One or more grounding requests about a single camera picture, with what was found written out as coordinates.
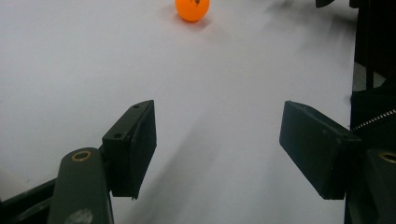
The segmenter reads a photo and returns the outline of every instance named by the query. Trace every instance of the orange ball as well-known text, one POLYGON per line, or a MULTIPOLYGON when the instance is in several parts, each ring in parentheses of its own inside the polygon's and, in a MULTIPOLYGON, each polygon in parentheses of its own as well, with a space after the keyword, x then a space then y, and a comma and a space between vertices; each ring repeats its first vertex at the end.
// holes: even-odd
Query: orange ball
POLYGON ((209 10, 209 0, 175 0, 178 15, 185 21, 198 21, 209 10))

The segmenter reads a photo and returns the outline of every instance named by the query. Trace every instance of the screw hole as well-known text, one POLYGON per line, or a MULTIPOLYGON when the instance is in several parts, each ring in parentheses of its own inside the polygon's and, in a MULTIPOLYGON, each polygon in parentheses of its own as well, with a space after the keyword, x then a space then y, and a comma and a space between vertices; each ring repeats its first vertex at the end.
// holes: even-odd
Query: screw hole
POLYGON ((91 156, 90 151, 80 151, 73 155, 72 161, 85 161, 91 156))
POLYGON ((396 154, 390 152, 380 152, 379 157, 381 157, 381 159, 384 161, 396 163, 396 154))

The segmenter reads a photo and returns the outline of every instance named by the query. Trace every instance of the brass insert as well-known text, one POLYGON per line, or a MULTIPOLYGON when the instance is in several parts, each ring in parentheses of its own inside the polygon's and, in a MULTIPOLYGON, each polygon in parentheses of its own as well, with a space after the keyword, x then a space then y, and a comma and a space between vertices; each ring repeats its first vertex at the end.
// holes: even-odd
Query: brass insert
POLYGON ((379 157, 382 160, 384 160, 384 161, 388 161, 388 162, 396 164, 396 154, 395 153, 392 153, 392 152, 380 152, 379 153, 379 157))
POLYGON ((85 161, 85 160, 89 159, 90 156, 91 156, 90 151, 80 151, 73 155, 72 161, 85 161))

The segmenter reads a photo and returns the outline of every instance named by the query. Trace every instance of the black plastic part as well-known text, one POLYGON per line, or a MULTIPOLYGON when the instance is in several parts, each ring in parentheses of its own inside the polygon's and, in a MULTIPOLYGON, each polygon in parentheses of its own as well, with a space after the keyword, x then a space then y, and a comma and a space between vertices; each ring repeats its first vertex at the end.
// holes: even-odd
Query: black plastic part
POLYGON ((137 199, 156 146, 154 101, 131 106, 103 137, 113 196, 137 199))
POLYGON ((332 3, 334 0, 316 0, 316 7, 326 7, 330 3, 332 3))
POLYGON ((45 223, 55 179, 2 202, 0 223, 45 223))
POLYGON ((385 77, 396 78, 396 1, 362 0, 355 42, 355 63, 385 77))
POLYGON ((323 199, 344 199, 358 136, 308 105, 287 101, 279 141, 323 199))
POLYGON ((82 148, 62 159, 48 223, 113 223, 105 168, 99 150, 82 148))
POLYGON ((378 214, 372 203, 363 200, 360 195, 351 192, 346 203, 353 224, 374 224, 378 220, 378 214))
POLYGON ((363 170, 379 214, 377 224, 396 223, 396 152, 372 149, 363 170))

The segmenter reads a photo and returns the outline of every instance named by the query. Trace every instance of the white surface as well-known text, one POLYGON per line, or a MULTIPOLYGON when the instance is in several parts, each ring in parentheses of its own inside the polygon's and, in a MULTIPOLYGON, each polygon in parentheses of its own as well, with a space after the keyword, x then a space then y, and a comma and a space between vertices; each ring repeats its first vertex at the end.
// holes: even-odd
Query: white surface
POLYGON ((153 99, 158 147, 116 223, 343 223, 278 136, 286 100, 348 125, 355 17, 313 0, 213 0, 197 23, 172 0, 3 0, 0 164, 37 186, 153 99))

